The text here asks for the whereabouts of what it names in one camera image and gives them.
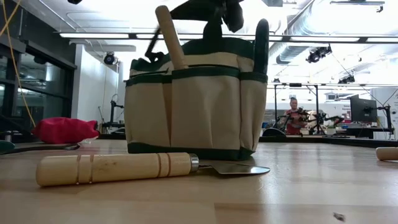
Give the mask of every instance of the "computer monitor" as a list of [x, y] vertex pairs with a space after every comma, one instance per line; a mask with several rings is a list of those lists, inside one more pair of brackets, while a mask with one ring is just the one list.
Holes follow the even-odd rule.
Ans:
[[376, 100], [365, 100], [353, 96], [349, 102], [351, 103], [351, 121], [377, 122]]

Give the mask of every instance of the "wooden table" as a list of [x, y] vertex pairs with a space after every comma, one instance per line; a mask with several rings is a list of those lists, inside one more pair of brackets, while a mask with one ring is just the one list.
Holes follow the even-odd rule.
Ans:
[[0, 157], [0, 223], [398, 223], [398, 163], [372, 149], [327, 144], [260, 144], [247, 164], [265, 175], [196, 175], [41, 189], [43, 156], [126, 153], [125, 141], [77, 151]]

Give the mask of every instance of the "yellow cable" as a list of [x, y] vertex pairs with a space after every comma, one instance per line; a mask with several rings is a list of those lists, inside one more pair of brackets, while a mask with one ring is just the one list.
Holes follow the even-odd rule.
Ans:
[[8, 43], [9, 43], [9, 45], [10, 45], [10, 51], [11, 51], [11, 57], [12, 57], [12, 64], [14, 65], [15, 74], [16, 74], [17, 79], [18, 79], [18, 85], [19, 85], [19, 88], [21, 89], [22, 99], [24, 100], [24, 104], [25, 104], [25, 107], [26, 107], [26, 110], [27, 110], [27, 114], [28, 114], [29, 117], [30, 117], [30, 121], [32, 122], [33, 127], [36, 128], [35, 121], [33, 120], [33, 117], [32, 117], [32, 115], [31, 115], [31, 113], [30, 113], [30, 111], [29, 111], [29, 107], [28, 107], [28, 105], [27, 105], [27, 103], [26, 103], [26, 99], [25, 99], [25, 96], [24, 96], [24, 92], [22, 91], [21, 79], [19, 78], [19, 72], [18, 72], [18, 68], [17, 68], [17, 63], [16, 63], [16, 60], [15, 60], [14, 51], [12, 50], [12, 43], [11, 43], [11, 37], [10, 37], [10, 30], [9, 30], [9, 28], [8, 28], [8, 23], [11, 21], [11, 19], [12, 19], [12, 17], [14, 16], [15, 12], [17, 11], [17, 8], [18, 8], [20, 2], [21, 2], [21, 0], [18, 1], [17, 6], [15, 7], [14, 11], [12, 12], [12, 14], [11, 14], [11, 16], [10, 16], [10, 18], [9, 18], [8, 20], [7, 20], [6, 2], [5, 2], [5, 1], [3, 1], [2, 10], [3, 10], [3, 13], [4, 13], [4, 20], [7, 21], [5, 27], [6, 27], [6, 29], [7, 29], [7, 36], [8, 36]]

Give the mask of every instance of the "canvas bag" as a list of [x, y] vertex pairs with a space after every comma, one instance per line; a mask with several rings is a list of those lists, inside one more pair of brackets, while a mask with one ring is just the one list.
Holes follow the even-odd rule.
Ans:
[[154, 63], [132, 61], [124, 105], [128, 152], [249, 158], [257, 148], [267, 91], [266, 69], [253, 71], [254, 44], [197, 39], [182, 49], [189, 65], [183, 70], [174, 70], [169, 55]]

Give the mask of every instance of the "person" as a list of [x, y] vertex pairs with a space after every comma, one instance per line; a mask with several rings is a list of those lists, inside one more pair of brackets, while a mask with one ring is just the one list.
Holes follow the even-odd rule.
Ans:
[[[304, 122], [305, 115], [299, 113], [300, 109], [297, 109], [297, 99], [291, 97], [290, 99], [290, 110], [285, 111], [284, 116], [290, 115], [289, 120], [286, 124], [286, 134], [300, 134], [301, 128], [304, 128], [306, 122]], [[284, 124], [287, 118], [282, 118], [281, 123]]]

